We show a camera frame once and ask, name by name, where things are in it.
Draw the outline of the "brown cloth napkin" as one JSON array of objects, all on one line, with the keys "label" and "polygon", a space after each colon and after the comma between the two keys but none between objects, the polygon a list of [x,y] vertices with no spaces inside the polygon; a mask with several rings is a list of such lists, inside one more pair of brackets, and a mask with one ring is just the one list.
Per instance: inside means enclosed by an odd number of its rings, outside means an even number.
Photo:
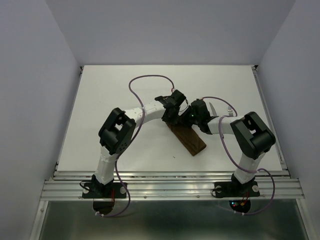
[{"label": "brown cloth napkin", "polygon": [[166,123],[166,125],[193,157],[207,147],[192,127],[170,123]]}]

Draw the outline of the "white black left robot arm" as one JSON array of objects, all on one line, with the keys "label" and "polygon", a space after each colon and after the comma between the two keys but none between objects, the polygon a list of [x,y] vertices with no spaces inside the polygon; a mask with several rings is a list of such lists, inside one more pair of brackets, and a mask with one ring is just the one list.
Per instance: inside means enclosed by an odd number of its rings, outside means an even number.
[{"label": "white black left robot arm", "polygon": [[158,96],[150,103],[141,107],[121,110],[114,108],[98,132],[100,157],[98,167],[90,182],[85,184],[87,193],[83,198],[110,198],[112,194],[125,198],[125,193],[119,193],[122,185],[114,183],[115,165],[121,154],[127,150],[142,125],[157,119],[170,124],[178,121],[179,111],[186,97],[179,90],[169,96]]}]

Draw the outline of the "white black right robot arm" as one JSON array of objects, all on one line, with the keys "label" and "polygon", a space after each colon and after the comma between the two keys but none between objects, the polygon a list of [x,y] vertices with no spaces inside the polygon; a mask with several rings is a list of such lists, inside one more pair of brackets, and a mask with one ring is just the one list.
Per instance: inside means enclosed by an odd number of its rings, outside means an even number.
[{"label": "white black right robot arm", "polygon": [[[187,127],[196,125],[208,135],[219,135],[222,146],[236,170],[231,176],[231,181],[221,185],[218,190],[220,193],[229,191],[235,195],[242,195],[252,189],[260,161],[276,143],[276,137],[254,111],[243,116],[218,116],[213,106],[211,111],[212,113],[208,111],[203,99],[197,99],[179,117],[178,122]],[[236,163],[229,153],[224,135],[235,137],[241,150],[239,163]]]}]

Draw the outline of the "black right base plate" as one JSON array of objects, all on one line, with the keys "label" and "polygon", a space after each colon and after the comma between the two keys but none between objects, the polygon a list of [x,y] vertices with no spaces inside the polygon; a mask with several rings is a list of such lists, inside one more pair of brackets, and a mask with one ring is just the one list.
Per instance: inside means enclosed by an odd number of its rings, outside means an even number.
[{"label": "black right base plate", "polygon": [[211,195],[215,198],[242,198],[259,197],[260,191],[256,181],[252,183],[238,184],[231,181],[220,181],[214,183],[214,188],[211,190]]}]

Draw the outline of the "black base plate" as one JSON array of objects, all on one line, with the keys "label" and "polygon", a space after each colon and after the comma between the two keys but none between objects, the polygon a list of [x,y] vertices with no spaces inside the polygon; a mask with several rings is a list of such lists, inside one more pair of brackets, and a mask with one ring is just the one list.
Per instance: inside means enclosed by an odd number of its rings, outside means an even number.
[{"label": "black base plate", "polygon": [[220,181],[214,183],[214,188],[211,190],[211,195],[215,198],[242,198],[259,197],[260,191],[256,181],[252,183],[238,184],[231,181]]},{"label": "black base plate", "polygon": [[82,188],[83,199],[125,199],[127,191],[120,182],[112,182],[106,186],[95,186],[92,182],[85,182]]}]

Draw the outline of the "aluminium rail frame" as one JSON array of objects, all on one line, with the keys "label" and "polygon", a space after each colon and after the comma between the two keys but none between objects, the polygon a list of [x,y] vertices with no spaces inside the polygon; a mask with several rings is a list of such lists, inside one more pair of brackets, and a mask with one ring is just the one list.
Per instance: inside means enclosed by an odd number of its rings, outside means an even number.
[{"label": "aluminium rail frame", "polygon": [[160,119],[143,125],[118,162],[130,197],[111,217],[93,211],[81,181],[97,169],[98,131],[112,109],[130,110],[171,88],[187,100],[205,97],[219,115],[232,104],[240,116],[254,111],[273,123],[251,65],[85,65],[57,167],[42,188],[32,239],[40,240],[316,240],[305,195],[288,171],[278,144],[261,161],[260,197],[253,215],[233,213],[227,198],[212,196],[235,165],[218,135],[201,134],[207,147],[191,156]]}]

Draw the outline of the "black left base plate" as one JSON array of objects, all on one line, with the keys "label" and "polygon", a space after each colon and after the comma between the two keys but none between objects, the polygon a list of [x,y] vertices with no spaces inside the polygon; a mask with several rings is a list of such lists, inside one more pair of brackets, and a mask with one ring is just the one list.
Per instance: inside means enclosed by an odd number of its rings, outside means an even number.
[{"label": "black left base plate", "polygon": [[82,188],[83,199],[125,199],[127,191],[120,182],[112,182],[106,186],[95,186],[92,182],[85,182]]}]

